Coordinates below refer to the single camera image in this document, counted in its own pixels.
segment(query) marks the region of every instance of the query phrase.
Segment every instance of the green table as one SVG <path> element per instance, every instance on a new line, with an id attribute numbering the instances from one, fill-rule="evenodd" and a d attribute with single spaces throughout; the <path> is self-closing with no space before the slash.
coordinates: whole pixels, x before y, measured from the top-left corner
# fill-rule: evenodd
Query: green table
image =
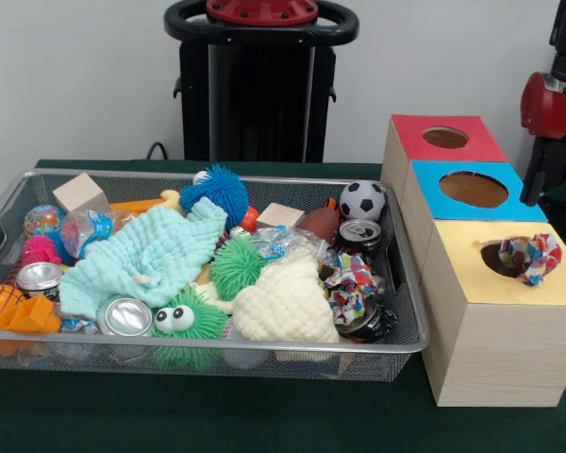
<path id="1" fill-rule="evenodd" d="M 188 161 L 41 167 L 194 173 Z M 236 163 L 244 175 L 378 179 L 378 165 Z M 392 384 L 0 370 L 0 451 L 566 451 L 555 409 L 439 409 L 413 356 Z"/>

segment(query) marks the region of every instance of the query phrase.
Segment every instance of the football toy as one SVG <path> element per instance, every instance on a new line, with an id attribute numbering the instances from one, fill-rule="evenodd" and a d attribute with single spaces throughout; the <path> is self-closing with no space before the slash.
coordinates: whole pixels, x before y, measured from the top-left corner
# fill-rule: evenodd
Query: football toy
<path id="1" fill-rule="evenodd" d="M 374 181 L 355 181 L 344 187 L 340 195 L 341 213 L 347 219 L 377 221 L 385 205 L 384 189 Z"/>

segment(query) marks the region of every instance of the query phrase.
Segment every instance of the metal basket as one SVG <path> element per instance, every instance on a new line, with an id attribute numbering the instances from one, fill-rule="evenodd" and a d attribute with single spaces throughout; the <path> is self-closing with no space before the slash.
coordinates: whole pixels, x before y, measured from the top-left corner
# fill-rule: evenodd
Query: metal basket
<path id="1" fill-rule="evenodd" d="M 34 170 L 16 178 L 0 199 L 0 283 L 13 274 L 25 237 L 25 214 L 55 204 L 52 191 L 76 170 Z M 191 184 L 192 175 L 88 172 L 112 203 L 157 198 Z M 310 211 L 339 197 L 348 181 L 244 177 L 250 203 L 264 210 L 277 202 Z M 19 335 L 0 331 L 0 368 L 108 373 L 181 374 L 262 378 L 393 381 L 412 353 L 425 348 L 424 306 L 393 191 L 380 219 L 383 241 L 374 262 L 384 277 L 386 304 L 398 325 L 381 344 L 258 343 L 85 334 Z M 193 357 L 184 368 L 160 366 L 163 348 Z"/>

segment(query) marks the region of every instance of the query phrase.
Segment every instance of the wooden drop box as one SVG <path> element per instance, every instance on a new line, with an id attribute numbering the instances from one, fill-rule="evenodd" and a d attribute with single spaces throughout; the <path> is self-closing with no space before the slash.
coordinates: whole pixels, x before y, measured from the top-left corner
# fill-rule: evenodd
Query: wooden drop box
<path id="1" fill-rule="evenodd" d="M 489 241 L 538 233 L 554 234 L 563 252 L 538 287 L 483 260 Z M 431 325 L 423 357 L 439 406 L 558 404 L 566 387 L 566 245 L 549 224 L 436 221 L 422 288 Z"/>
<path id="2" fill-rule="evenodd" d="M 555 406 L 566 387 L 566 245 L 520 202 L 522 181 L 482 121 L 394 115 L 382 181 L 400 200 L 420 274 L 437 404 Z M 542 285 L 499 274 L 499 242 L 538 233 L 563 252 Z"/>

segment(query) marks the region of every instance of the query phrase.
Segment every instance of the green spiky ball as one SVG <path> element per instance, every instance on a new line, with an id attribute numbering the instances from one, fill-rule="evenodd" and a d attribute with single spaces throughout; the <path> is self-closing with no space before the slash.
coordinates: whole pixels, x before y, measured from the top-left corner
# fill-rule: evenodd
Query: green spiky ball
<path id="1" fill-rule="evenodd" d="M 243 288 L 256 283 L 265 265 L 266 260 L 250 239 L 238 236 L 216 252 L 216 258 L 209 267 L 209 278 L 216 285 L 220 298 L 230 301 Z"/>
<path id="2" fill-rule="evenodd" d="M 153 326 L 153 336 L 187 339 L 222 338 L 228 316 L 216 307 L 206 304 L 195 290 L 183 291 L 168 302 L 164 308 L 174 308 L 179 305 L 186 305 L 193 311 L 195 320 L 192 326 L 187 330 L 172 333 L 162 332 Z M 174 365 L 180 368 L 192 366 L 197 371 L 205 371 L 213 366 L 218 357 L 218 350 L 184 346 L 160 346 L 155 348 L 153 357 L 156 365 L 161 369 Z"/>

